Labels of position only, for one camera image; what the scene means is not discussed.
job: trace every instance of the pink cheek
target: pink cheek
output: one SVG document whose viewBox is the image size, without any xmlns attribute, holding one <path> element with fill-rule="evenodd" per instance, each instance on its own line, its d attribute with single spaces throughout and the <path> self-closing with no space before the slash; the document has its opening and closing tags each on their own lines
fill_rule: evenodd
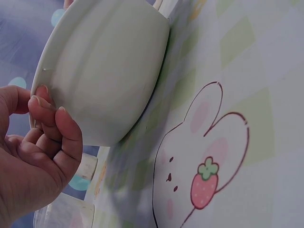
<svg viewBox="0 0 304 228">
<path fill-rule="evenodd" d="M 190 123 L 190 129 L 192 133 L 196 133 L 203 125 L 208 115 L 209 104 L 207 102 L 201 103 L 193 115 L 193 119 Z"/>
<path fill-rule="evenodd" d="M 169 199 L 167 201 L 167 215 L 170 220 L 173 218 L 173 201 L 172 201 L 172 199 Z"/>
<path fill-rule="evenodd" d="M 161 150 L 161 164 L 164 165 L 167 162 L 167 156 L 164 149 Z"/>
</svg>

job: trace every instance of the white ceramic bowl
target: white ceramic bowl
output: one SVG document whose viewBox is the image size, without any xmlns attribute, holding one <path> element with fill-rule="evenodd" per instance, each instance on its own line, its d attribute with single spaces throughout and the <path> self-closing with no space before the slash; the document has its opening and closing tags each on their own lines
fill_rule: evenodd
<svg viewBox="0 0 304 228">
<path fill-rule="evenodd" d="M 111 146 L 146 107 L 168 35 L 168 20 L 145 0 L 75 1 L 46 44 L 31 93 L 47 85 L 85 145 Z"/>
</svg>

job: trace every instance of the strawberry illustration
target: strawberry illustration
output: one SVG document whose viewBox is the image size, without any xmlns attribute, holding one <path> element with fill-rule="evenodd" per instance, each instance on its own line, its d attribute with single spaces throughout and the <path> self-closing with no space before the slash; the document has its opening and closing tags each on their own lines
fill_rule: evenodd
<svg viewBox="0 0 304 228">
<path fill-rule="evenodd" d="M 191 202 L 195 209 L 204 209 L 214 196 L 218 185 L 219 165 L 207 157 L 205 163 L 199 165 L 191 186 Z"/>
</svg>

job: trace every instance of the cartoon rabbit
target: cartoon rabbit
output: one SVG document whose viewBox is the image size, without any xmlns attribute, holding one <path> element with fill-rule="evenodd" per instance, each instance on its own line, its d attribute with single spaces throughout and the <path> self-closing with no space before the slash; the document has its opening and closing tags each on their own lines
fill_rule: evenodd
<svg viewBox="0 0 304 228">
<path fill-rule="evenodd" d="M 232 181 L 244 160 L 247 121 L 236 112 L 218 117 L 222 98 L 219 82 L 203 87 L 184 121 L 160 144 L 152 199 L 159 228 L 201 227 L 205 208 Z"/>
</svg>

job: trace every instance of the green square pattern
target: green square pattern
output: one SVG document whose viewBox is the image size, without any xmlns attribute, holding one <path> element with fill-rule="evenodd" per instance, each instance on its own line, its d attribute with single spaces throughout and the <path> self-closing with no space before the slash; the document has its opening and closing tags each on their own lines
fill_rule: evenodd
<svg viewBox="0 0 304 228">
<path fill-rule="evenodd" d="M 217 16 L 218 18 L 229 8 L 234 0 L 218 0 L 217 3 Z"/>
<path fill-rule="evenodd" d="M 170 110 L 176 109 L 190 99 L 195 90 L 196 69 L 192 69 L 186 76 L 180 79 L 173 90 L 173 98 Z"/>
<path fill-rule="evenodd" d="M 94 220 L 96 219 L 99 224 L 100 228 L 105 228 L 104 224 L 105 224 L 105 219 L 106 219 L 106 213 L 103 211 L 100 214 L 96 214 L 94 217 Z"/>
<path fill-rule="evenodd" d="M 103 191 L 106 191 L 106 190 L 109 189 L 109 184 L 110 184 L 110 178 L 105 177 L 105 179 L 104 179 L 104 190 Z"/>
<path fill-rule="evenodd" d="M 134 228 L 134 224 L 129 221 L 123 221 L 122 228 Z"/>
<path fill-rule="evenodd" d="M 149 115 L 149 119 L 148 119 L 148 123 L 147 123 L 147 128 L 146 128 L 146 132 L 150 131 L 151 129 L 155 128 L 158 124 L 158 120 L 159 120 L 159 114 L 161 112 L 161 108 L 162 108 L 162 102 L 159 102 L 154 109 L 151 111 L 150 115 Z"/>
<path fill-rule="evenodd" d="M 116 179 L 116 182 L 117 182 L 116 189 L 117 190 L 121 190 L 126 185 L 128 172 L 129 172 L 129 169 L 126 169 L 117 175 L 117 179 Z"/>
<path fill-rule="evenodd" d="M 110 178 L 110 180 L 109 180 L 109 182 L 108 182 L 108 189 L 109 189 L 110 191 L 113 191 L 113 190 L 114 190 L 115 181 L 116 181 L 116 174 L 114 174 L 114 175 Z"/>
<path fill-rule="evenodd" d="M 249 147 L 244 165 L 275 156 L 275 131 L 268 88 L 239 102 L 230 111 L 242 113 L 248 121 Z"/>
<path fill-rule="evenodd" d="M 184 40 L 181 49 L 180 49 L 180 57 L 185 57 L 189 52 L 191 52 L 194 47 L 197 45 L 200 37 L 199 26 L 197 26 L 190 35 Z"/>
<path fill-rule="evenodd" d="M 248 17 L 243 17 L 220 41 L 222 69 L 255 42 Z"/>
<path fill-rule="evenodd" d="M 290 3 L 294 6 L 296 5 L 297 3 L 299 3 L 300 0 L 290 0 Z"/>
<path fill-rule="evenodd" d="M 145 180 L 148 168 L 150 167 L 149 159 L 145 159 L 137 163 L 135 169 L 135 177 L 132 185 L 133 191 L 142 190 L 145 186 Z"/>
<path fill-rule="evenodd" d="M 119 219 L 115 215 L 111 215 L 110 221 L 109 221 L 109 228 L 117 228 L 119 225 Z"/>
</svg>

